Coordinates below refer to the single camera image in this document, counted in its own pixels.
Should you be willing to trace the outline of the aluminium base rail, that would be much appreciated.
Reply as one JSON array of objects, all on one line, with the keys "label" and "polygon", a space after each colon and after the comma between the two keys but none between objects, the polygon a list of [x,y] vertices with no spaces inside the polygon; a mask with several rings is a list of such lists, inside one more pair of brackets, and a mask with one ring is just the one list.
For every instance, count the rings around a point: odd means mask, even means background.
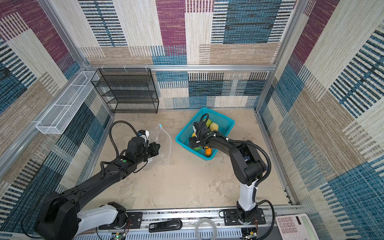
[{"label": "aluminium base rail", "polygon": [[[126,240],[193,240],[195,237],[195,225],[202,218],[211,219],[217,227],[217,240],[237,240],[245,234],[246,230],[256,230],[262,236],[265,234],[272,222],[272,211],[269,205],[261,205],[262,215],[265,217],[266,223],[252,225],[232,225],[226,226],[226,220],[223,218],[224,211],[222,209],[235,209],[235,207],[220,208],[192,208],[192,209],[157,209],[157,210],[128,210],[127,213],[141,213],[139,218],[134,218],[134,229],[130,229]],[[274,206],[276,216],[304,214],[304,208],[301,205],[277,205]],[[173,219],[180,219],[183,227],[178,231],[149,233],[149,224],[163,222]],[[98,234],[102,240],[112,240],[116,233],[123,233],[122,230],[98,230]],[[96,230],[89,230],[74,238],[74,240],[100,240]]]}]

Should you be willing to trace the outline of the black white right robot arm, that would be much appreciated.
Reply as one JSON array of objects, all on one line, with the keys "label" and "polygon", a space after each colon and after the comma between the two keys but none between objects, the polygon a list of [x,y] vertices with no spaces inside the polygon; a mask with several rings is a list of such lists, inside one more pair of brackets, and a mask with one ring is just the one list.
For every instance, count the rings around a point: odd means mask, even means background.
[{"label": "black white right robot arm", "polygon": [[268,154],[251,141],[233,140],[211,131],[204,121],[194,122],[193,130],[195,136],[189,138],[190,148],[211,147],[230,157],[234,174],[241,184],[237,216],[241,224],[251,223],[258,212],[258,185],[271,172]]}]

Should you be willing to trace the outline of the pale yellow toy fruit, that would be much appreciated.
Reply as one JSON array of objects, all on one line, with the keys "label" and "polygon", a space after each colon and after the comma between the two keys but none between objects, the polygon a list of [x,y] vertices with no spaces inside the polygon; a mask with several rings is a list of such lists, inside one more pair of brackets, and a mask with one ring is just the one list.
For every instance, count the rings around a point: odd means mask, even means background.
[{"label": "pale yellow toy fruit", "polygon": [[213,132],[213,131],[217,131],[218,132],[219,131],[219,125],[216,124],[216,123],[211,123],[209,128],[210,128],[211,132]]}]

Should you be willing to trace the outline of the white calculator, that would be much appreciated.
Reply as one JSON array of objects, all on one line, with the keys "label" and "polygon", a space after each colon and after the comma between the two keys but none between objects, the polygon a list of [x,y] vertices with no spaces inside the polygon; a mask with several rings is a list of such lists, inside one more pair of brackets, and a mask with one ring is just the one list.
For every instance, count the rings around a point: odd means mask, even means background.
[{"label": "white calculator", "polygon": [[283,240],[319,240],[307,214],[278,216],[275,220]]}]

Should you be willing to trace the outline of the clear tube coil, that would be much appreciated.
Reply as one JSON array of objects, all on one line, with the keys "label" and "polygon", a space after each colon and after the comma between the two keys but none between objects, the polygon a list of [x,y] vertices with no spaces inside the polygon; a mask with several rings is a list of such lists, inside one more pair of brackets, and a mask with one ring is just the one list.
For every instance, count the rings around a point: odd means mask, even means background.
[{"label": "clear tube coil", "polygon": [[218,237],[216,224],[208,218],[198,220],[195,225],[195,237],[197,240],[216,240]]}]

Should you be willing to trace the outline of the orange yellow toy mango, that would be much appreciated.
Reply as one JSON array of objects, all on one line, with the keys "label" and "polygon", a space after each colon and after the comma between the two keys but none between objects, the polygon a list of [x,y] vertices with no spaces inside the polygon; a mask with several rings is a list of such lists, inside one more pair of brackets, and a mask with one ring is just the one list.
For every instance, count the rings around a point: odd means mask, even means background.
[{"label": "orange yellow toy mango", "polygon": [[211,148],[206,148],[206,149],[205,149],[205,155],[206,155],[207,157],[210,157],[210,156],[212,155],[212,149],[211,149]]}]

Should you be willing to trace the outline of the light green toy pear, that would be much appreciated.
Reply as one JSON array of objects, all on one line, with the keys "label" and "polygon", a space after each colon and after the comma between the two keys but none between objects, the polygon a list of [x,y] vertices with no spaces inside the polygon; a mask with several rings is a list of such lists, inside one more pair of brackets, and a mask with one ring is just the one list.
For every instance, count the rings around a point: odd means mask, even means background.
[{"label": "light green toy pear", "polygon": [[209,128],[211,124],[212,124],[212,121],[210,119],[208,119],[206,122],[206,126]]}]

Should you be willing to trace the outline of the teal plastic basket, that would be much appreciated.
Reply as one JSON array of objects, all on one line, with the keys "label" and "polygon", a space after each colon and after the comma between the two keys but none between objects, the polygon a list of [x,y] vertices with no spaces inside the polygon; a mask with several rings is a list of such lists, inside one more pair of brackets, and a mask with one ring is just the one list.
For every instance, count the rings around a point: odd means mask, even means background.
[{"label": "teal plastic basket", "polygon": [[216,123],[219,125],[219,132],[222,135],[227,136],[230,133],[230,131],[232,130],[232,128],[235,126],[235,121],[232,120],[231,118],[229,118],[223,114],[220,114],[214,110],[202,108],[191,118],[191,120],[189,120],[189,122],[186,124],[186,126],[178,133],[175,140],[179,145],[181,145],[188,152],[200,157],[201,159],[203,159],[205,161],[210,161],[215,157],[218,150],[213,149],[212,154],[210,156],[207,156],[205,154],[204,149],[200,149],[199,151],[195,151],[195,150],[190,148],[190,144],[189,144],[189,138],[194,133],[193,123],[199,121],[200,118],[204,114],[208,114],[209,119],[213,123]]}]

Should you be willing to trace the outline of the clear zip top bag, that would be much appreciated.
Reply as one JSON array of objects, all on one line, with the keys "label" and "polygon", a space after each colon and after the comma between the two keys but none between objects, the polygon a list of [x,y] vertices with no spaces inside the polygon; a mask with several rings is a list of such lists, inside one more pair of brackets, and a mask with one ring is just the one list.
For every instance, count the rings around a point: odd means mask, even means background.
[{"label": "clear zip top bag", "polygon": [[149,164],[163,160],[168,166],[171,158],[172,139],[161,124],[156,125],[149,131],[149,141],[150,143],[156,142],[160,144],[159,154],[149,158]]}]

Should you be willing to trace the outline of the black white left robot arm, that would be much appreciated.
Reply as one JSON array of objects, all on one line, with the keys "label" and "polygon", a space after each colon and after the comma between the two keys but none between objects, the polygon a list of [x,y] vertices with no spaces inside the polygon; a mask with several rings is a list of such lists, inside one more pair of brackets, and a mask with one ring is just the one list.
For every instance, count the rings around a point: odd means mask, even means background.
[{"label": "black white left robot arm", "polygon": [[128,148],[98,174],[69,190],[46,196],[34,231],[44,240],[71,240],[76,235],[99,226],[124,228],[126,208],[116,202],[88,211],[83,207],[113,184],[135,172],[140,163],[159,154],[160,144],[134,137]]}]

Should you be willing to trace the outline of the black remote device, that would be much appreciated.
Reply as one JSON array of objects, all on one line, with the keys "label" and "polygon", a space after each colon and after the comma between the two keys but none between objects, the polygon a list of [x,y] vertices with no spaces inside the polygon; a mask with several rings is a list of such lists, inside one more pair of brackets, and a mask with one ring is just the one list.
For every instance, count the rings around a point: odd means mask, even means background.
[{"label": "black remote device", "polygon": [[183,222],[179,219],[173,219],[163,222],[157,222],[149,224],[149,232],[167,232],[167,231],[176,231],[180,230],[183,227]]}]

